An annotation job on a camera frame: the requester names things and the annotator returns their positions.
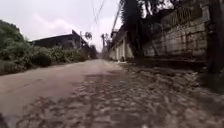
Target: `concrete wall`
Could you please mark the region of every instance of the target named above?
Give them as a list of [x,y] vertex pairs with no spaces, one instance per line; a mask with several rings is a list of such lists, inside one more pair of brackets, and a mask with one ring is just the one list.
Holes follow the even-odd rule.
[[162,19],[161,32],[155,34],[151,42],[143,46],[145,56],[155,56],[151,43],[154,44],[159,56],[205,56],[206,25],[210,21],[209,7],[206,2],[192,2]]
[[124,57],[125,60],[134,58],[129,44],[125,40],[126,36],[122,36],[118,42],[110,49],[109,57],[113,60],[120,60]]

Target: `street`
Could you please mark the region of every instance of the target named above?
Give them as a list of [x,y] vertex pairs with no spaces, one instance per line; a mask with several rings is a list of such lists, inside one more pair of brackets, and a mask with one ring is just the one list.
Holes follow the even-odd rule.
[[0,113],[9,128],[224,127],[223,96],[194,95],[194,72],[158,71],[92,60],[1,76]]

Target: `cobblestone road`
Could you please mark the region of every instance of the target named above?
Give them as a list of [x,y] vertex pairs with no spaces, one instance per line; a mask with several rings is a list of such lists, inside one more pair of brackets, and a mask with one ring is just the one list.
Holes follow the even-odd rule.
[[224,127],[223,96],[198,87],[197,73],[146,70],[89,75],[67,98],[26,106],[17,128]]

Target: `house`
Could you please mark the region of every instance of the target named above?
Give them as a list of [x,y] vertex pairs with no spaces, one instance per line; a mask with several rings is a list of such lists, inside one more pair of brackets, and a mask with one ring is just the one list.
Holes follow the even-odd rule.
[[119,30],[112,31],[112,42],[108,48],[109,58],[112,60],[128,60],[134,58],[129,43],[127,42],[127,33],[123,26]]
[[83,38],[81,38],[75,31],[72,31],[72,34],[34,40],[31,43],[34,46],[40,46],[46,48],[52,48],[58,46],[66,49],[70,48],[79,49],[81,48],[81,46],[88,45],[88,43]]

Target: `cloudy sky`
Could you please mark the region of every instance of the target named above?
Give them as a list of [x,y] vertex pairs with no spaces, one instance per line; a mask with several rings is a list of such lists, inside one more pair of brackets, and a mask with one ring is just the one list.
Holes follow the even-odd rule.
[[[29,40],[50,36],[92,32],[98,50],[100,35],[110,33],[119,0],[0,0],[0,19],[13,23]],[[118,20],[116,28],[121,26]]]

